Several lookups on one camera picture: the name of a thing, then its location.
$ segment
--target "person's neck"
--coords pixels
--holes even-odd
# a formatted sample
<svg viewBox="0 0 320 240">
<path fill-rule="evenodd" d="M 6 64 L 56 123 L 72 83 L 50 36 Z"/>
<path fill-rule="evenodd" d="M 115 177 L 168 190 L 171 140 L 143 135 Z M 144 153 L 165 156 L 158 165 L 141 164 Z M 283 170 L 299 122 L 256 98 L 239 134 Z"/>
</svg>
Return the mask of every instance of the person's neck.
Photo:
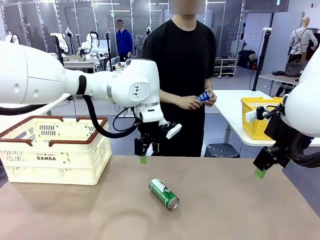
<svg viewBox="0 0 320 240">
<path fill-rule="evenodd" d="M 196 15 L 175 15 L 172 21 L 178 28 L 184 31 L 193 31 L 197 26 Z"/>
</svg>

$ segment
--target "blue can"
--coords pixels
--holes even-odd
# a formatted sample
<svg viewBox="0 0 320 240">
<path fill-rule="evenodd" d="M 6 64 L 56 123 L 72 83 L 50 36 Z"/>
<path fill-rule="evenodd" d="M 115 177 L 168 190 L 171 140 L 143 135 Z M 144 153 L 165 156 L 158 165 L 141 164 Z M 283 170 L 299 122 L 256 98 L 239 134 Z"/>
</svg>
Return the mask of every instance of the blue can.
<svg viewBox="0 0 320 240">
<path fill-rule="evenodd" d="M 205 101 L 208 101 L 211 98 L 212 98 L 211 93 L 206 91 L 202 93 L 200 96 L 198 96 L 196 99 L 198 99 L 203 104 Z"/>
</svg>

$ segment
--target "person's hand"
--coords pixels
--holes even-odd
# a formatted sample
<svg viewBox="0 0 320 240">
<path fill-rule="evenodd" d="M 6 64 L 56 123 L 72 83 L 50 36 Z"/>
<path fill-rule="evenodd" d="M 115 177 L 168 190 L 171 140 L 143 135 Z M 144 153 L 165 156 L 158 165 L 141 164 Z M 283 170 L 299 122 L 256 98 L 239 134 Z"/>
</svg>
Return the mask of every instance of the person's hand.
<svg viewBox="0 0 320 240">
<path fill-rule="evenodd" d="M 176 105 L 184 110 L 196 110 L 202 106 L 202 103 L 196 96 L 182 96 L 177 100 Z"/>
<path fill-rule="evenodd" d="M 214 94 L 214 91 L 211 89 L 206 89 L 205 92 L 209 92 L 212 95 L 212 98 L 210 98 L 209 100 L 205 101 L 204 105 L 207 107 L 212 107 L 216 101 L 217 101 L 217 95 Z"/>
</svg>

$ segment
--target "gray floor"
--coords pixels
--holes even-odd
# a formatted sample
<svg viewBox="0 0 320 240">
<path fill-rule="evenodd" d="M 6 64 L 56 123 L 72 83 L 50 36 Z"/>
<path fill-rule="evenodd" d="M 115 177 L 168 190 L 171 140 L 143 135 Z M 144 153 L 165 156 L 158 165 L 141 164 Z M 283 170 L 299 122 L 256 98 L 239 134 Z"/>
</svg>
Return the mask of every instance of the gray floor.
<svg viewBox="0 0 320 240">
<path fill-rule="evenodd" d="M 229 79 L 217 79 L 213 80 L 213 89 L 216 90 L 247 90 L 250 89 L 250 77 L 252 71 L 237 67 L 236 77 L 230 77 Z M 251 87 L 254 83 L 256 72 L 253 73 L 251 79 Z M 265 87 L 268 84 L 267 80 L 260 79 L 257 85 L 257 90 L 264 93 L 269 92 L 269 87 Z M 275 95 L 277 87 L 273 88 L 272 94 Z M 107 116 L 110 121 L 110 130 L 113 131 L 112 121 L 117 114 L 118 105 L 94 100 L 94 107 L 97 116 Z M 88 109 L 83 99 L 77 99 L 75 101 L 75 107 L 73 102 L 64 101 L 58 107 L 52 110 L 52 114 L 55 116 L 73 117 L 75 116 L 88 116 Z M 116 122 L 118 128 L 126 128 L 131 125 L 132 118 L 119 118 Z M 203 141 L 203 151 L 208 144 L 222 143 L 224 141 L 225 128 L 227 126 L 226 120 L 220 114 L 206 114 L 205 117 L 205 134 Z M 134 139 L 139 136 L 138 131 L 133 134 L 120 138 L 111 139 L 111 149 L 113 155 L 133 155 L 134 154 Z M 261 147 L 252 147 L 242 142 L 231 131 L 229 143 L 239 152 L 242 158 L 255 158 L 259 153 Z M 320 147 L 309 148 L 307 153 L 320 152 Z M 292 183 L 299 189 L 309 204 L 313 207 L 316 213 L 320 216 L 320 168 L 308 169 L 300 167 L 294 163 L 290 163 L 283 171 Z M 5 172 L 0 173 L 0 187 L 6 183 L 7 176 Z"/>
</svg>

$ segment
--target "blue jacket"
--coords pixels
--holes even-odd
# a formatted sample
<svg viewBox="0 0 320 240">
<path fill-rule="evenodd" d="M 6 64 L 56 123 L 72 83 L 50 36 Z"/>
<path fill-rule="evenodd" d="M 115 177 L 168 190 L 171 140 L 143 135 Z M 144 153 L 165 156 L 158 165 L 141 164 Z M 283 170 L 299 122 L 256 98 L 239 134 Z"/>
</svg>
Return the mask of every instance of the blue jacket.
<svg viewBox="0 0 320 240">
<path fill-rule="evenodd" d="M 128 32 L 127 29 L 125 29 L 123 32 L 119 30 L 116 33 L 115 38 L 119 54 L 126 55 L 128 52 L 132 53 L 133 40 L 130 32 Z"/>
</svg>

